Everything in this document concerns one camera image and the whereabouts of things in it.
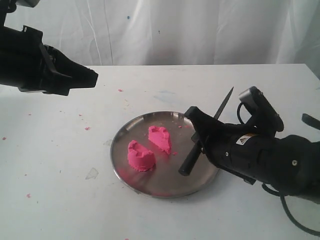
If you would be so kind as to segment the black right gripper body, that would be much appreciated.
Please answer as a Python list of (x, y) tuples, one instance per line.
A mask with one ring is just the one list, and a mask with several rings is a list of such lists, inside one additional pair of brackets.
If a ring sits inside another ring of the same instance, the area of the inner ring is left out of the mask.
[(268, 158), (276, 131), (264, 126), (215, 121), (201, 130), (199, 140), (210, 163), (253, 184), (271, 183)]

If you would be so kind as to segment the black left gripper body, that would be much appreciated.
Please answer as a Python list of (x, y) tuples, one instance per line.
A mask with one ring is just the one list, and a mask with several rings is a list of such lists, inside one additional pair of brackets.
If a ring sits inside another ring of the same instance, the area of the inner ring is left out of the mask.
[(42, 42), (43, 32), (0, 28), (0, 83), (21, 92), (67, 96), (69, 76), (59, 73)]

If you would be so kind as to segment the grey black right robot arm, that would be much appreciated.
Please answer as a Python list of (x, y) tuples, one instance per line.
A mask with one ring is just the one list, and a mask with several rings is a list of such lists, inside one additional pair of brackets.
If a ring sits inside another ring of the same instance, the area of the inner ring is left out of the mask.
[(209, 162), (242, 178), (271, 185), (286, 196), (320, 202), (320, 143), (298, 135), (276, 138), (262, 125), (223, 123), (191, 106), (184, 114), (192, 122)]

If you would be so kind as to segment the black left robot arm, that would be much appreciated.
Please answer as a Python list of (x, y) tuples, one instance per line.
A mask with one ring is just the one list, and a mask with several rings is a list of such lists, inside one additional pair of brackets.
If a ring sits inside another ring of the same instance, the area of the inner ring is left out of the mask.
[(17, 6), (34, 8), (37, 0), (0, 2), (0, 83), (20, 92), (68, 96), (71, 89), (94, 88), (98, 74), (42, 42), (43, 32), (29, 26), (21, 31), (5, 26)]

